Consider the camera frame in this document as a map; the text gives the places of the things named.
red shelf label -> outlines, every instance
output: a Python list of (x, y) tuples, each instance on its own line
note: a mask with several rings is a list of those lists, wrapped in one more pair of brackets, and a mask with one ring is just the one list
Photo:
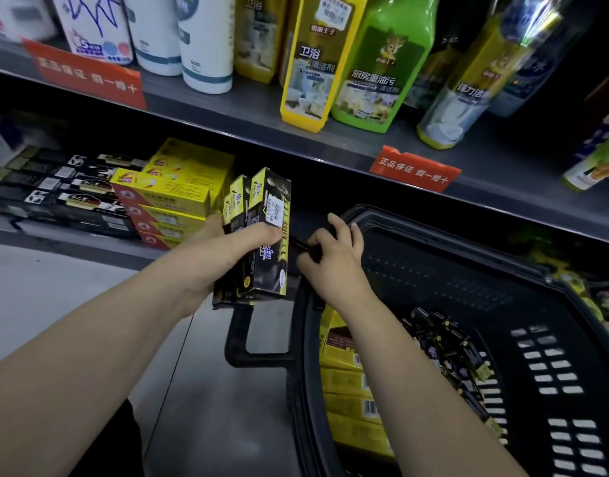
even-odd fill
[(24, 46), (46, 82), (146, 109), (139, 72), (31, 40), (24, 39)]
[(400, 153), (385, 145), (369, 172), (429, 191), (443, 192), (461, 174), (461, 169), (409, 152)]

hand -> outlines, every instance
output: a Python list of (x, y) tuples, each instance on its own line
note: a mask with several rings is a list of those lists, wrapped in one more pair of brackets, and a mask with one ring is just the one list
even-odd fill
[(203, 229), (146, 270), (161, 272), (161, 279), (166, 277), (172, 281), (173, 289), (178, 292), (179, 304), (183, 305), (182, 313), (188, 316), (196, 312), (213, 291), (214, 281), (245, 254), (262, 245), (274, 244), (281, 237), (281, 228), (265, 223), (252, 224), (226, 235), (222, 216), (213, 214), (207, 218)]
[(337, 239), (326, 229), (319, 229), (308, 240), (311, 245), (322, 246), (320, 264), (303, 253), (297, 266), (322, 299), (344, 315), (375, 294), (360, 264), (364, 238), (357, 224), (349, 229), (335, 214), (329, 214), (329, 223), (335, 228)]

white bottle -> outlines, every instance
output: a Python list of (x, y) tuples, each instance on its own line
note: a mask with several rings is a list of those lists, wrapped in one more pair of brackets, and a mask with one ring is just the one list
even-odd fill
[(123, 1), (139, 65), (157, 75), (180, 75), (183, 66), (175, 1)]
[(43, 0), (0, 0), (0, 38), (46, 40), (57, 34)]
[(119, 65), (132, 62), (121, 0), (53, 1), (73, 53)]
[(231, 89), (236, 0), (176, 0), (183, 80), (205, 93)]

green bottle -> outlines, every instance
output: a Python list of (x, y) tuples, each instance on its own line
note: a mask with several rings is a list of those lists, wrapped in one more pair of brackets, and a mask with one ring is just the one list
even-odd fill
[(435, 39), (439, 0), (378, 0), (367, 8), (331, 114), (384, 133)]

gray floor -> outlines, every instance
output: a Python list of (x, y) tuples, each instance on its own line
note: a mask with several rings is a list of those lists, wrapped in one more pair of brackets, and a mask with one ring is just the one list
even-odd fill
[[(0, 359), (132, 273), (0, 245)], [(249, 351), (285, 351), (291, 309), (259, 304)], [(229, 320), (230, 311), (208, 304), (182, 320), (130, 395), (150, 476), (299, 475), (284, 370), (230, 367)]]

